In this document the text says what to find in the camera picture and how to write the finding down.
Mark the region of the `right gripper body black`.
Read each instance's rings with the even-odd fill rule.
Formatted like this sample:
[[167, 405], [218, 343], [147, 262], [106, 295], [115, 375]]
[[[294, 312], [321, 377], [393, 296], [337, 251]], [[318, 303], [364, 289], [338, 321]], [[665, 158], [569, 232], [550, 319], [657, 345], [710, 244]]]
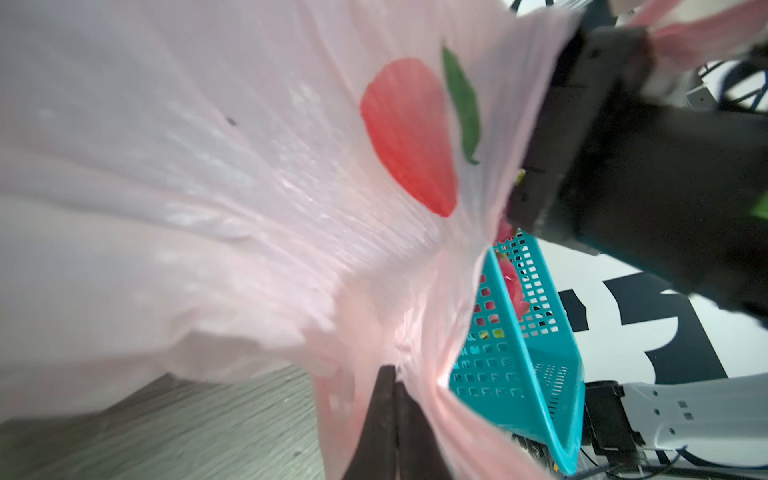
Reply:
[[560, 53], [507, 202], [507, 220], [541, 240], [597, 254], [579, 229], [590, 163], [614, 118], [638, 95], [653, 67], [642, 28], [579, 28]]

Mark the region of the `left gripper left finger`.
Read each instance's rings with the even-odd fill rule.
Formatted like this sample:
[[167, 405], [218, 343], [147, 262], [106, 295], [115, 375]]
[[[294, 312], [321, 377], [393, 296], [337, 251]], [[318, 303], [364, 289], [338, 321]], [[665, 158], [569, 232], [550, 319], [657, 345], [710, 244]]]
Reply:
[[380, 368], [361, 435], [343, 480], [393, 480], [397, 470], [396, 371]]

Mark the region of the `teal plastic basket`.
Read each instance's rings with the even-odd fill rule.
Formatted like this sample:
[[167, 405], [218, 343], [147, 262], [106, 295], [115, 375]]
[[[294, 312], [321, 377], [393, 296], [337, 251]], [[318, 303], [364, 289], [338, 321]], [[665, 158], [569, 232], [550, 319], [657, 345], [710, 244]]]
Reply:
[[[529, 312], [518, 319], [496, 253], [515, 266]], [[520, 231], [496, 243], [482, 268], [469, 333], [450, 388], [503, 430], [546, 446], [564, 475], [578, 470], [584, 368], [537, 239]]]

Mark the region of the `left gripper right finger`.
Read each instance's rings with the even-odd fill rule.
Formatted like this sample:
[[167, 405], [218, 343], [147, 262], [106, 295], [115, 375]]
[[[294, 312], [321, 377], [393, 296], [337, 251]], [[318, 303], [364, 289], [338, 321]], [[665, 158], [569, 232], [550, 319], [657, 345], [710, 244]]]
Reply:
[[395, 384], [399, 478], [452, 480], [433, 429], [405, 386]]

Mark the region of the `pink plastic bag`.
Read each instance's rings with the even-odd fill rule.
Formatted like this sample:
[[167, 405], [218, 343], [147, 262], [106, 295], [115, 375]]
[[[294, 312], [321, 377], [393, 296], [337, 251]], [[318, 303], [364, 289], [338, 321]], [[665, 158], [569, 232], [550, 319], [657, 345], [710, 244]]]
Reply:
[[3, 2], [2, 418], [292, 364], [340, 473], [393, 366], [451, 465], [525, 472], [450, 374], [577, 20], [499, 1]]

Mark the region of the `red dragon fruit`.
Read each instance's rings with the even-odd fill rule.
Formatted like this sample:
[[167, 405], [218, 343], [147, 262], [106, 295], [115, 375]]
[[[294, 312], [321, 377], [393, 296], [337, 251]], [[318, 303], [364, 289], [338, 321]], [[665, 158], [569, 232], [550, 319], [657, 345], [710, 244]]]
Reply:
[[503, 276], [510, 302], [518, 319], [522, 319], [530, 309], [530, 304], [525, 300], [523, 287], [518, 277], [517, 270], [512, 262], [501, 253], [496, 253], [497, 261]]

